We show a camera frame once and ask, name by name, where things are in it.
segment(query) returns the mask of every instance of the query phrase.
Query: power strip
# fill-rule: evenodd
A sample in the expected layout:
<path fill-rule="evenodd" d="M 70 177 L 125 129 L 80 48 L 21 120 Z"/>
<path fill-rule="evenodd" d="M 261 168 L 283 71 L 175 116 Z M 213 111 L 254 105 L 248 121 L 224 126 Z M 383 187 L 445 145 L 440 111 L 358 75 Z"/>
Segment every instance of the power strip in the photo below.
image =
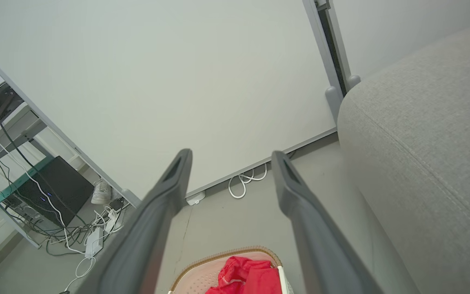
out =
<path fill-rule="evenodd" d="M 110 220 L 106 223 L 106 226 L 104 227 L 104 232 L 105 233 L 112 233 L 114 229 L 119 229 L 122 225 L 122 221 L 119 220 L 119 212 L 116 210 L 111 210 L 108 213 L 108 217 Z"/>
<path fill-rule="evenodd" d="M 86 251 L 85 257 L 94 257 L 99 251 L 103 249 L 103 228 L 97 227 L 88 238 L 86 238 Z"/>

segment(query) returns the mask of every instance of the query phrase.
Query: white wall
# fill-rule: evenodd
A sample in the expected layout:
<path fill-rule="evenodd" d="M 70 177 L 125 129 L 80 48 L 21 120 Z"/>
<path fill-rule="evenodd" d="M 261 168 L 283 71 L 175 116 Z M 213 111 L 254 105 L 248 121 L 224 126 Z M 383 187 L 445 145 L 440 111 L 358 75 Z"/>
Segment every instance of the white wall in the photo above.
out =
<path fill-rule="evenodd" d="M 0 67 L 139 197 L 182 148 L 190 191 L 335 126 L 300 0 L 0 0 Z"/>
<path fill-rule="evenodd" d="M 61 156 L 73 169 L 80 170 L 86 163 L 67 143 L 50 128 L 45 128 L 34 137 L 52 156 Z"/>
<path fill-rule="evenodd" d="M 351 74 L 367 78 L 470 27 L 470 0 L 333 0 Z"/>

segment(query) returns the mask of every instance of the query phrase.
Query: white cable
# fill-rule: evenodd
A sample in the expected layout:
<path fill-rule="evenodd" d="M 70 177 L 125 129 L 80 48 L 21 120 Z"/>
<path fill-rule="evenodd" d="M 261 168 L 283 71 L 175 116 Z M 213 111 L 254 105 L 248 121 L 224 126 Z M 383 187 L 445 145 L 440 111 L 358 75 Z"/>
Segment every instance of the white cable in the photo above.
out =
<path fill-rule="evenodd" d="M 240 174 L 240 175 L 237 175 L 235 177 L 239 177 L 239 180 L 240 180 L 240 183 L 242 184 L 242 187 L 244 188 L 244 192 L 242 192 L 242 195 L 240 196 L 236 196 L 232 191 L 231 191 L 231 181 L 235 178 L 230 178 L 230 181 L 228 182 L 228 191 L 230 192 L 231 196 L 233 196 L 233 198 L 235 199 L 241 199 L 242 197 L 244 197 L 244 195 L 246 195 L 246 184 L 250 184 L 251 181 L 253 180 L 263 180 L 267 175 L 267 165 L 264 164 L 264 175 L 260 178 L 255 178 L 255 169 L 252 169 L 251 170 L 251 177 L 248 177 L 247 175 L 244 175 L 244 174 Z"/>
<path fill-rule="evenodd" d="M 33 178 L 28 174 L 28 171 L 25 169 L 25 167 L 22 166 L 22 165 L 14 158 L 14 156 L 13 156 L 10 152 L 8 152 L 8 150 L 7 150 L 1 143 L 0 143 L 0 146 L 1 146 L 1 148 L 2 148 L 3 150 L 5 150 L 5 152 L 10 156 L 10 158 L 11 158 L 15 163 L 17 163 L 17 164 L 21 167 L 21 169 L 23 169 L 24 173 L 25 173 L 26 175 L 28 175 L 28 178 L 30 178 L 30 179 L 32 180 L 32 182 L 34 182 L 34 183 L 38 186 L 39 191 L 41 192 L 41 194 L 43 194 L 43 195 L 47 198 L 48 202 L 50 203 L 50 206 L 52 206 L 52 208 L 53 208 L 56 212 L 58 212 L 58 214 L 59 214 L 59 219 L 60 219 L 60 221 L 61 221 L 61 223 L 62 223 L 62 225 L 63 225 L 63 231 L 64 231 L 64 233 L 65 233 L 65 239 L 67 240 L 67 248 L 70 249 L 70 250 L 72 250 L 72 251 L 75 251 L 75 252 L 84 254 L 84 252 L 81 252 L 81 251 L 79 251 L 79 250 L 75 250 L 75 249 L 71 249 L 71 248 L 70 248 L 70 246 L 69 246 L 69 237 L 68 237 L 68 235 L 67 235 L 67 225 L 65 225 L 65 222 L 63 221 L 63 216 L 61 215 L 61 212 L 54 206 L 54 204 L 53 204 L 52 201 L 50 200 L 50 197 L 49 197 L 45 192 L 43 192 L 43 190 L 41 189 L 41 186 L 39 185 L 39 183 L 38 183 L 35 179 L 33 179 Z"/>
<path fill-rule="evenodd" d="M 50 244 L 58 244 L 58 243 L 61 243 L 61 242 L 64 242 L 65 239 L 61 239 L 59 241 L 56 241 L 56 242 L 52 242 L 52 240 L 50 240 Z"/>
<path fill-rule="evenodd" d="M 92 252 L 91 252 L 92 257 L 85 257 L 82 261 L 79 262 L 79 264 L 77 265 L 77 268 L 75 269 L 75 276 L 76 276 L 76 278 L 73 279 L 73 280 L 69 283 L 69 285 L 65 288 L 65 292 L 69 290 L 70 285 L 71 285 L 73 282 L 75 282 L 75 280 L 80 279 L 80 278 L 84 277 L 85 275 L 87 275 L 88 272 L 90 272 L 90 270 L 91 270 L 91 269 L 93 268 L 93 266 L 95 265 L 95 262 L 96 262 L 97 260 L 96 260 L 95 257 L 93 256 L 93 244 L 94 244 L 95 242 L 99 241 L 99 239 L 102 239 L 102 238 L 104 238 L 104 237 L 110 235 L 111 233 L 115 233 L 115 232 L 119 231 L 119 230 L 122 229 L 123 227 L 124 227 L 124 226 L 121 225 L 121 226 L 118 227 L 117 229 L 112 230 L 110 233 L 108 233 L 108 234 L 106 234 L 106 235 L 104 235 L 104 236 L 102 236 L 102 237 L 99 237 L 98 239 L 96 239 L 96 240 L 94 240 L 94 241 L 92 242 L 92 245 L 90 246 L 90 249 L 92 250 Z M 86 245 L 86 240 L 87 240 L 87 239 L 88 239 L 88 236 L 86 236 L 86 238 L 84 239 L 84 244 L 85 244 L 85 245 Z M 90 267 L 88 268 L 88 270 L 86 270 L 86 272 L 84 272 L 84 274 L 82 274 L 82 275 L 79 276 L 79 275 L 77 275 L 77 270 L 78 270 L 79 266 L 81 265 L 81 263 L 82 263 L 83 261 L 85 261 L 86 259 L 90 259 Z"/>
<path fill-rule="evenodd" d="M 95 217 L 95 221 L 93 221 L 94 223 L 96 221 L 99 222 L 98 218 L 100 218 L 103 221 L 103 223 L 95 223 L 95 225 L 106 225 L 107 222 L 104 220 L 104 218 L 102 216 L 106 212 L 106 209 L 104 210 L 104 212 L 101 212 L 101 214 L 97 213 L 95 210 L 93 212 L 95 212 L 95 214 L 97 214 L 97 216 Z"/>
<path fill-rule="evenodd" d="M 104 210 L 105 212 L 108 212 L 108 214 L 112 213 L 112 208 L 110 206 L 105 206 Z"/>
<path fill-rule="evenodd" d="M 82 275 L 79 276 L 79 275 L 77 275 L 77 270 L 79 269 L 79 266 L 81 265 L 81 263 L 82 263 L 83 261 L 85 261 L 86 259 L 90 259 L 90 266 L 88 267 L 88 269 L 86 270 L 86 272 L 84 272 L 84 274 L 82 274 Z M 88 272 L 90 272 L 90 270 L 93 268 L 95 262 L 96 262 L 96 260 L 95 260 L 95 257 L 93 257 L 93 256 L 92 256 L 92 257 L 85 257 L 84 259 L 82 259 L 82 261 L 80 261 L 79 264 L 77 265 L 77 268 L 75 268 L 75 276 L 76 276 L 76 278 L 73 279 L 73 280 L 69 283 L 69 285 L 65 288 L 65 292 L 67 292 L 67 291 L 69 290 L 70 285 L 71 285 L 73 282 L 75 282 L 75 280 L 80 279 L 80 278 L 84 277 L 85 275 L 87 275 Z"/>

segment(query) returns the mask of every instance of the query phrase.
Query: power adapter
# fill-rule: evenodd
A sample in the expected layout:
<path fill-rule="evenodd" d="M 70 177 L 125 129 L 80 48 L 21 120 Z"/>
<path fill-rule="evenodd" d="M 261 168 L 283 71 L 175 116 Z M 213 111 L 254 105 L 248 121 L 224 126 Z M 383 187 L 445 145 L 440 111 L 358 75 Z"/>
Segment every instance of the power adapter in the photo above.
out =
<path fill-rule="evenodd" d="M 116 212 L 119 211 L 119 209 L 121 209 L 123 207 L 123 199 L 120 198 L 120 199 L 115 199 L 114 201 L 112 201 L 110 204 L 108 204 L 113 210 L 115 210 Z"/>
<path fill-rule="evenodd" d="M 86 251 L 85 257 L 94 257 L 99 251 L 103 249 L 103 228 L 97 227 L 88 238 L 86 238 Z"/>

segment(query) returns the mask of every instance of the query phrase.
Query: wall outlet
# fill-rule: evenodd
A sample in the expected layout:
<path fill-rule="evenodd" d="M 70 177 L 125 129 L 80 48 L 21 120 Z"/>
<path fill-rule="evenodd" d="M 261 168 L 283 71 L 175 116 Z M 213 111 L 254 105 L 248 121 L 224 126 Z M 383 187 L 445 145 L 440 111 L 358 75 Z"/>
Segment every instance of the wall outlet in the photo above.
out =
<path fill-rule="evenodd" d="M 188 202 L 190 206 L 199 204 L 199 202 L 201 202 L 201 200 L 204 199 L 204 197 L 206 197 L 206 191 L 201 191 L 197 194 L 191 195 L 190 197 L 186 198 L 186 202 Z"/>
<path fill-rule="evenodd" d="M 103 228 L 97 227 L 86 239 L 85 257 L 94 257 L 103 249 Z"/>

